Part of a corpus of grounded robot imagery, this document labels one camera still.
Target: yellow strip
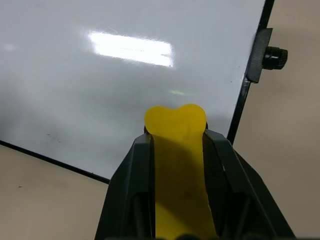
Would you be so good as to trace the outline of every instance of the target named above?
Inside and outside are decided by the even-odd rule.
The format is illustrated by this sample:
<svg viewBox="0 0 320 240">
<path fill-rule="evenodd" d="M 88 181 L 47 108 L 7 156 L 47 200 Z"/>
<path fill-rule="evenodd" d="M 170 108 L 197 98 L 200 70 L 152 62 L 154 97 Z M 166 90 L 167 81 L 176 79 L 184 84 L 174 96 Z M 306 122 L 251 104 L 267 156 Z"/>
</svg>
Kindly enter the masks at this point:
<svg viewBox="0 0 320 240">
<path fill-rule="evenodd" d="M 144 123 L 154 139 L 156 237 L 216 237 L 204 178 L 204 110 L 195 104 L 155 106 Z"/>
</svg>

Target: whiteboard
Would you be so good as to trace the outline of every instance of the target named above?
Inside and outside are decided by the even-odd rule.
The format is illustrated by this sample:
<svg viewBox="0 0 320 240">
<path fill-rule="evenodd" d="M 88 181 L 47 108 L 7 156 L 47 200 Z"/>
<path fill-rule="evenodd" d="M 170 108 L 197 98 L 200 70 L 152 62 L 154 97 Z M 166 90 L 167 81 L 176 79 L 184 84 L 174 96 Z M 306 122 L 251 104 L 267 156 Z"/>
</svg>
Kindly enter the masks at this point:
<svg viewBox="0 0 320 240">
<path fill-rule="evenodd" d="M 152 106 L 225 136 L 264 0 L 0 0 L 0 140 L 110 179 Z"/>
</svg>

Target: black knob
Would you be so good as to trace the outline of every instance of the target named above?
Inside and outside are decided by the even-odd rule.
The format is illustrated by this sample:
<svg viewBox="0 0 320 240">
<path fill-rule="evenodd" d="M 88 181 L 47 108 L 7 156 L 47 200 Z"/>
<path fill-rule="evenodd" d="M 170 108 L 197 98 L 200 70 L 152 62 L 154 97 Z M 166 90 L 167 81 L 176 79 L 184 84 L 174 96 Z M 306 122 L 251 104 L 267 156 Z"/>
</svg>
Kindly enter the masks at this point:
<svg viewBox="0 0 320 240">
<path fill-rule="evenodd" d="M 264 69 L 282 69 L 288 60 L 288 51 L 279 47 L 268 46 L 265 49 L 262 66 Z"/>
</svg>

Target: beige floor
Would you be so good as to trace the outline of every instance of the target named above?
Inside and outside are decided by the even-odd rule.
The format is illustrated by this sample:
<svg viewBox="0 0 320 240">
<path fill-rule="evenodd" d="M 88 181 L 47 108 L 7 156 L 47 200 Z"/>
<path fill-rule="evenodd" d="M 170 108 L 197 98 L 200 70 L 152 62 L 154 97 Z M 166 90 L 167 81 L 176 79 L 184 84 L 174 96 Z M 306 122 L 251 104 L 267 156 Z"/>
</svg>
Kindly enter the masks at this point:
<svg viewBox="0 0 320 240">
<path fill-rule="evenodd" d="M 320 236 L 320 0 L 276 0 L 287 66 L 251 87 L 235 141 L 299 237 Z M 91 240 L 107 185 L 0 147 L 0 239 Z"/>
</svg>

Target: white board surface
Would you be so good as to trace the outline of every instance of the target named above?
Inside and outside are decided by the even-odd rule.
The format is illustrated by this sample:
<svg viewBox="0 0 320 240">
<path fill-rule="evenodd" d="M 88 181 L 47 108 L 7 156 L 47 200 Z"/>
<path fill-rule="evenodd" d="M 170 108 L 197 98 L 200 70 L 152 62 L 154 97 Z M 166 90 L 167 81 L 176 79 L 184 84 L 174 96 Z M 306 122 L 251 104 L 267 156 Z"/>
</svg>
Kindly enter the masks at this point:
<svg viewBox="0 0 320 240">
<path fill-rule="evenodd" d="M 0 140 L 110 179 L 152 106 L 225 136 L 264 0 L 0 0 Z"/>
</svg>

